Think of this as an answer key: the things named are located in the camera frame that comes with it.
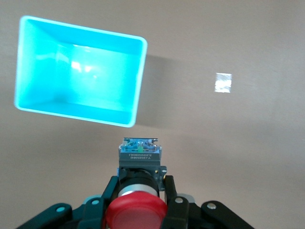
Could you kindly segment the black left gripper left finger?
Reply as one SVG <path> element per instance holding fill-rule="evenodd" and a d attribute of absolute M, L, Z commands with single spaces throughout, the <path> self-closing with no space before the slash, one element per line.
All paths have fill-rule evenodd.
<path fill-rule="evenodd" d="M 73 209 L 66 203 L 54 204 L 25 223 L 19 229 L 104 229 L 106 208 L 118 190 L 118 177 L 112 176 L 102 195 L 87 198 Z"/>

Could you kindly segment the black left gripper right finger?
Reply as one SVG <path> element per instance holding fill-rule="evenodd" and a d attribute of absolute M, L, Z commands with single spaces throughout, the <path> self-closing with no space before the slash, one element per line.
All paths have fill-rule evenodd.
<path fill-rule="evenodd" d="M 201 206 L 177 194 L 173 176 L 164 179 L 167 213 L 162 229 L 252 229 L 223 203 L 210 200 Z"/>

